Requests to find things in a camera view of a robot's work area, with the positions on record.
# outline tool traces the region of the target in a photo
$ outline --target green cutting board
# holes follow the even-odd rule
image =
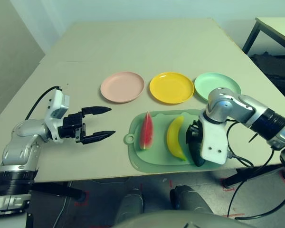
[[[197,167],[190,155],[186,144],[186,131],[193,120],[198,120],[201,110],[173,110],[150,112],[153,121],[153,144],[148,150],[141,150],[139,147],[139,136],[146,113],[136,116],[131,123],[129,133],[124,137],[128,145],[128,153],[132,166],[148,173],[176,172],[192,170],[211,170],[221,165],[205,162]],[[184,123],[179,132],[179,143],[187,157],[186,161],[174,157],[168,150],[166,134],[170,123],[179,115],[185,117]]]

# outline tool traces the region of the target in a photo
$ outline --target yellow banana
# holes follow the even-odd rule
[[[184,122],[184,119],[185,117],[180,115],[176,117],[170,124],[168,131],[167,131],[167,145],[168,145],[170,153],[173,156],[186,161],[187,158],[184,155],[181,149],[181,146],[179,144],[179,131],[182,126],[182,123]]]

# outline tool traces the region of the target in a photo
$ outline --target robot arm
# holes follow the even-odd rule
[[[5,147],[0,162],[0,216],[21,214],[29,206],[29,191],[38,172],[37,163],[43,143],[50,140],[61,143],[63,138],[71,137],[77,143],[87,144],[115,133],[103,131],[86,136],[85,124],[82,123],[85,114],[101,114],[110,108],[82,108],[81,112],[63,118],[68,106],[69,96],[56,89],[49,100],[44,120],[28,119],[12,130],[12,139]]]
[[[272,149],[281,150],[285,147],[284,117],[250,96],[235,94],[227,88],[217,88],[209,94],[208,105],[199,115],[199,121],[190,125],[187,131],[187,143],[194,143],[197,138],[201,140],[202,159],[218,164],[226,162],[228,141],[224,126],[228,117],[262,136]],[[285,149],[281,153],[281,161],[285,166]],[[197,158],[195,163],[203,164]]]

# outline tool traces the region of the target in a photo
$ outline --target black table leg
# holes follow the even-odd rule
[[[278,42],[280,45],[285,47],[285,40],[281,38],[279,35],[271,31],[268,27],[259,24],[258,29],[262,32],[264,32],[266,35],[268,35],[270,38],[274,39],[276,42]]]
[[[253,29],[251,30],[251,33],[248,37],[248,39],[246,40],[246,43],[244,44],[243,48],[242,48],[242,51],[247,54],[248,51],[250,50],[253,42],[256,40],[259,32],[260,32],[260,29],[259,29],[259,25],[260,23],[256,22]]]
[[[242,182],[243,180],[252,179],[254,177],[263,175],[264,173],[271,172],[276,169],[280,169],[283,166],[279,165],[269,165],[266,166],[261,172],[256,175],[252,175],[259,167],[255,167],[252,169],[237,169],[237,174],[234,174],[231,177],[228,177],[222,181],[222,184],[225,188],[230,188],[232,185]]]
[[[51,182],[34,183],[31,189],[48,194],[72,197],[78,202],[84,201],[86,197],[84,191],[68,187],[66,184],[60,185]]]

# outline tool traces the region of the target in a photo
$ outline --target beige tabletop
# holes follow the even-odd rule
[[[113,73],[140,74],[143,93],[126,104],[102,98],[101,82]],[[205,72],[220,72],[235,79],[242,93],[285,116],[285,98],[266,76],[212,19],[146,20],[130,22],[83,22],[73,25],[47,54],[34,73],[0,115],[0,159],[10,141],[12,128],[22,121],[36,99],[49,87],[60,85],[71,96],[68,114],[86,106],[108,106],[112,111],[84,119],[87,134],[116,130],[111,137],[82,145],[74,139],[63,144],[44,144],[36,181],[65,181],[145,175],[131,165],[123,143],[132,119],[146,111],[202,109],[206,103],[197,94],[178,105],[165,105],[150,96],[148,84],[162,72],[180,72],[195,79]],[[42,119],[45,97],[31,118]],[[270,155],[265,140],[243,126],[235,126],[230,143],[235,153],[263,164]],[[269,164],[280,163],[276,152]],[[242,167],[228,160],[221,169]]]
[[[257,17],[256,21],[260,22],[272,32],[278,34],[285,40],[285,18],[262,18]]]

